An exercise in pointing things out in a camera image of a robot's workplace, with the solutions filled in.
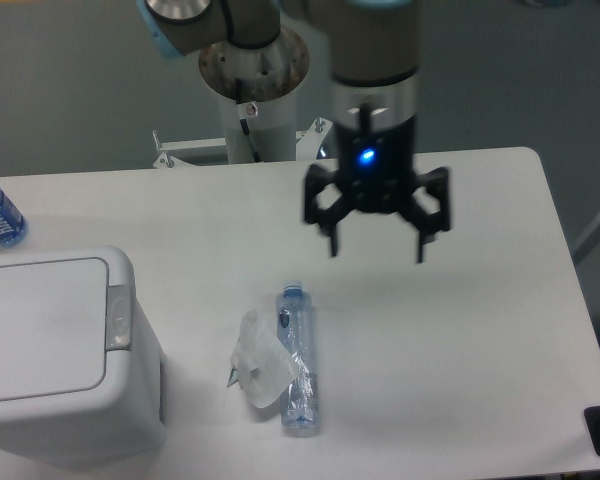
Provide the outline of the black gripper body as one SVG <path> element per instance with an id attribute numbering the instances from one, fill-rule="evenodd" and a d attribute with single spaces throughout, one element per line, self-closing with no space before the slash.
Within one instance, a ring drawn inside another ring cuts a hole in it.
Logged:
<path id="1" fill-rule="evenodd" d="M 418 215 L 420 205 L 413 198 L 415 119 L 374 131 L 368 103 L 360 105 L 355 119 L 354 129 L 336 127 L 339 157 L 334 182 L 341 196 L 329 212 Z"/>

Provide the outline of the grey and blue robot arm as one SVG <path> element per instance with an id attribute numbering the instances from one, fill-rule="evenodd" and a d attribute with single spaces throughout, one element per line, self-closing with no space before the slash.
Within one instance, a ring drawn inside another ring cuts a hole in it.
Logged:
<path id="1" fill-rule="evenodd" d="M 311 165 L 303 218 L 331 242 L 349 213 L 398 214 L 420 245 L 451 228 L 450 173 L 413 165 L 421 5 L 417 1 L 141 1 L 165 57 L 199 56 L 207 86 L 227 104 L 232 163 L 292 160 L 293 112 L 272 111 L 305 79 L 308 49 L 289 16 L 327 40 L 337 167 Z"/>

